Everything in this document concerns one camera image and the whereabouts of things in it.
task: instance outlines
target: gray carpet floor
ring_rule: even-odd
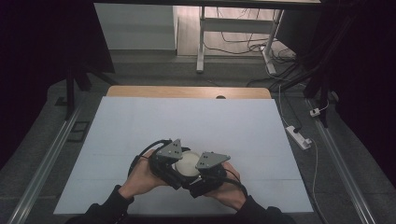
[[[266,77],[261,58],[206,58],[205,72],[201,75],[195,73],[195,60],[193,57],[176,57],[173,54],[161,53],[113,55],[116,74],[109,76],[122,85],[223,87],[245,87],[253,78]],[[282,71],[287,66],[287,64],[276,64],[276,69]],[[106,95],[110,87],[93,75],[89,77],[92,89],[88,92],[76,90],[78,99],[82,94],[86,96],[77,122],[92,122],[102,96]],[[251,86],[252,88],[267,88],[273,82],[273,79],[268,78]],[[302,86],[296,86],[288,90],[286,96],[281,94],[280,103],[287,123],[297,126],[299,122],[297,116],[303,124],[302,135],[314,139],[317,143],[318,175],[315,192],[318,205],[329,223],[361,223],[328,150],[321,140],[315,121],[308,114],[309,108],[306,106],[302,89]],[[273,92],[272,96],[280,106],[278,94]],[[35,170],[64,123],[65,106],[56,105],[60,97],[65,97],[64,81],[49,88],[48,101],[35,124],[0,172],[0,223],[8,221]],[[395,223],[395,188],[389,183],[360,140],[338,117],[334,104],[335,101],[331,101],[328,121],[337,146],[341,149],[377,223]],[[69,141],[64,144],[26,223],[65,223],[68,219],[68,217],[55,216],[52,213],[82,148],[82,142],[73,141],[83,137],[79,134],[81,133],[68,135]],[[306,189],[312,194],[316,165],[315,148],[302,151],[291,139],[289,140]],[[290,215],[297,223],[322,223],[317,213]]]

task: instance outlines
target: white round object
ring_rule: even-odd
[[[183,159],[175,163],[176,170],[184,176],[198,176],[199,171],[195,168],[200,156],[192,151],[184,151]]]

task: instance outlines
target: white desk leg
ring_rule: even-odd
[[[268,68],[268,72],[269,72],[270,75],[275,75],[276,74],[276,70],[275,70],[274,65],[272,63],[272,60],[271,60],[270,50],[271,50],[271,46],[272,46],[272,44],[274,42],[275,34],[276,34],[276,31],[277,31],[277,26],[279,25],[279,21],[280,21],[280,18],[282,16],[282,13],[283,13],[283,10],[278,10],[276,12],[276,16],[275,16],[275,19],[274,19],[274,24],[273,24],[273,27],[272,27],[271,34],[268,37],[267,45],[265,46],[265,48],[262,51],[262,56],[264,57],[265,64],[266,64],[266,66]]]
[[[205,32],[205,7],[201,7],[200,34],[197,56],[197,73],[204,72],[204,32]]]

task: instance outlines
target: black long-sleeve shirt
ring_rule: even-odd
[[[113,224],[121,222],[128,214],[128,201],[119,194],[120,186],[116,186],[102,205],[94,203],[82,217],[69,219],[66,224]],[[247,224],[293,224],[291,217],[285,216],[278,208],[264,209],[251,196],[247,197],[241,209],[236,212],[235,219]]]

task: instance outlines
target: person's left hand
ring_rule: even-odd
[[[153,151],[151,149],[144,156],[148,158]],[[149,160],[142,157],[119,189],[119,193],[125,199],[130,200],[135,195],[147,193],[159,186],[167,186],[167,184],[150,171]]]

